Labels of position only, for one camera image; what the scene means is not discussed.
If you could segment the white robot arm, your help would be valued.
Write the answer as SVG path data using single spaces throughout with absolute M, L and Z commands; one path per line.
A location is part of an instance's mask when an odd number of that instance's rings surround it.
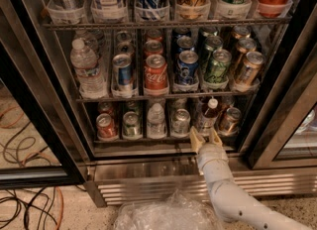
M 242 221 L 257 230 L 312 230 L 271 210 L 235 183 L 223 143 L 214 128 L 209 130 L 208 142 L 194 126 L 190 128 L 189 137 L 210 201 L 221 220 Z

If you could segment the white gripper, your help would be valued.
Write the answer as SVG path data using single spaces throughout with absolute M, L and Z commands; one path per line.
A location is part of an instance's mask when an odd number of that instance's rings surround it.
M 195 153 L 199 153 L 203 148 L 215 149 L 223 146 L 222 140 L 214 128 L 210 129 L 209 142 L 205 141 L 194 126 L 190 128 L 189 138 L 191 148 Z

